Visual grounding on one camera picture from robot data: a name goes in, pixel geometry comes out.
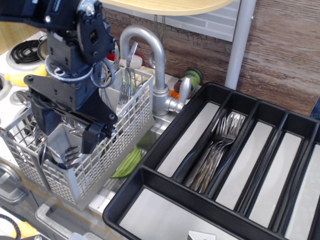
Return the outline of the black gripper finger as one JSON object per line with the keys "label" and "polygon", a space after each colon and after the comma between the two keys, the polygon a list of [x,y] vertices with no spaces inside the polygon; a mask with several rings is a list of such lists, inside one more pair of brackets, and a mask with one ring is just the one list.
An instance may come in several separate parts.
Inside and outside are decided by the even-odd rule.
{"label": "black gripper finger", "polygon": [[55,112],[56,108],[57,106],[51,101],[46,102],[40,99],[31,100],[31,110],[35,121],[40,130],[47,136],[50,135],[62,121],[61,115]]}
{"label": "black gripper finger", "polygon": [[81,153],[92,154],[96,146],[105,137],[105,127],[102,123],[94,122],[89,124],[82,134]]}

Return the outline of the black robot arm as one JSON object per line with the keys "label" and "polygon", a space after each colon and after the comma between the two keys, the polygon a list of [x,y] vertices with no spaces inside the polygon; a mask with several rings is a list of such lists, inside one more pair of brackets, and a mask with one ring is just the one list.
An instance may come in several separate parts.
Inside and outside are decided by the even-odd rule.
{"label": "black robot arm", "polygon": [[47,76],[29,74],[31,110],[45,135],[62,117],[85,126],[81,152],[91,154],[96,145],[115,132],[116,114],[102,101],[106,88],[102,69],[115,71],[108,61],[115,39],[98,0],[3,0],[0,19],[25,23],[46,31]]}

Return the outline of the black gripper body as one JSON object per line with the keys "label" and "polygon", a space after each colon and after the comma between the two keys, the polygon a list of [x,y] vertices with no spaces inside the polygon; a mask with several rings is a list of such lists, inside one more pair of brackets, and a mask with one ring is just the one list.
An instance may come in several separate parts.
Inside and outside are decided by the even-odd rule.
{"label": "black gripper body", "polygon": [[63,82],[54,77],[28,75],[24,78],[32,100],[52,102],[54,110],[83,125],[102,123],[106,137],[116,132],[117,115],[102,101],[99,90],[89,77]]}

